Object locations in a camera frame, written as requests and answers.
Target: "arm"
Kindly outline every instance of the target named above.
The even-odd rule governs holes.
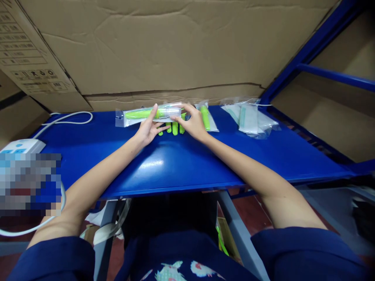
[[[88,210],[104,190],[159,132],[170,127],[158,128],[163,123],[152,121],[156,111],[157,105],[155,104],[148,119],[141,123],[138,132],[131,139],[96,164],[66,191],[66,205],[61,215],[38,229],[29,247],[44,240],[80,235],[80,228]]]
[[[275,228],[300,226],[326,229],[302,194],[290,183],[258,161],[210,136],[204,128],[200,111],[192,105],[184,104],[182,107],[191,118],[188,121],[177,118],[176,121],[261,196]]]

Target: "blue table surface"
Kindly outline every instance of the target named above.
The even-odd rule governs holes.
[[[210,133],[223,143],[261,162],[292,183],[336,179],[352,172],[334,163],[295,132],[280,124],[266,140],[256,140],[238,131],[228,113],[219,106],[209,108],[218,129]],[[39,139],[47,144],[42,153],[61,153],[61,178],[66,188],[106,156],[118,149],[138,130],[135,124],[115,127],[115,112],[94,112],[84,125],[56,124]],[[52,116],[52,121],[59,116]],[[64,121],[82,122],[88,114]],[[154,192],[224,189],[243,181],[204,145],[187,132],[156,136],[111,183],[102,199],[137,196]]]

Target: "white pattern on fabric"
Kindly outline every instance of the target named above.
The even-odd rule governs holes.
[[[191,272],[198,277],[212,277],[212,275],[216,274],[219,278],[224,279],[224,277],[218,274],[216,271],[196,261],[191,262],[190,269]]]
[[[155,273],[157,281],[186,281],[184,276],[178,272],[182,261],[177,261],[172,265],[166,263],[162,263],[162,265],[164,266],[163,269]]]
[[[152,269],[150,269],[141,279],[141,281],[145,280],[152,272]]]

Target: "floor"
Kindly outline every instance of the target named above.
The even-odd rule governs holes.
[[[239,189],[230,189],[229,192],[231,194],[238,194],[238,190]],[[241,216],[245,226],[247,227],[251,235],[258,233],[259,231],[263,229],[273,227],[271,220],[270,220],[270,216],[267,210],[264,208],[264,204],[258,195],[234,199],[233,204],[235,205],[239,215]],[[9,221],[4,222],[4,221],[1,221],[1,219],[2,218],[0,218],[0,227],[1,225],[9,225],[10,223]],[[321,219],[325,223],[328,229],[334,232],[337,232],[322,217]],[[34,219],[34,221],[28,221],[27,219],[23,219],[23,220],[25,221],[24,221],[24,225],[22,226],[22,228],[28,229],[30,226],[32,227],[35,224],[38,224],[38,222],[40,221],[40,218],[36,218]],[[13,226],[12,230],[13,231],[20,230],[20,229],[15,229],[15,228],[17,227]],[[10,241],[10,240],[29,241],[31,237],[32,237],[32,234],[15,238],[16,240],[14,240],[13,238],[3,237],[1,241]],[[123,241],[116,238],[113,240],[113,244],[112,244],[112,252],[111,252],[111,258],[109,262],[107,281],[112,281],[116,277],[116,274],[118,273],[121,265],[123,264],[123,255],[124,255]],[[5,256],[5,257],[0,257],[0,280],[6,279],[6,277],[11,272],[12,268],[16,264],[19,257],[20,257],[20,254],[13,254],[13,255]]]

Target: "navy blue clothing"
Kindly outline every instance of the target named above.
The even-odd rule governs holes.
[[[333,232],[268,229],[252,237],[271,280],[366,280],[360,259]],[[19,259],[8,280],[92,280],[94,250],[78,237],[40,242]],[[116,280],[257,280],[195,230],[129,241]]]

